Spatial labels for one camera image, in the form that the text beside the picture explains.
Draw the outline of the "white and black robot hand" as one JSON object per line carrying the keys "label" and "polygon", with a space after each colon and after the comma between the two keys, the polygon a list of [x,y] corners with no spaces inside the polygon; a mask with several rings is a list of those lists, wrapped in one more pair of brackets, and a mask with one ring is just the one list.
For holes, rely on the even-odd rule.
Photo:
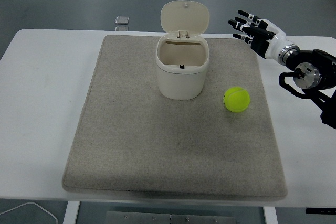
{"label": "white and black robot hand", "polygon": [[239,34],[233,34],[250,46],[250,48],[264,59],[279,60],[281,51],[290,43],[286,34],[278,26],[267,19],[239,10],[241,17],[228,21]]}

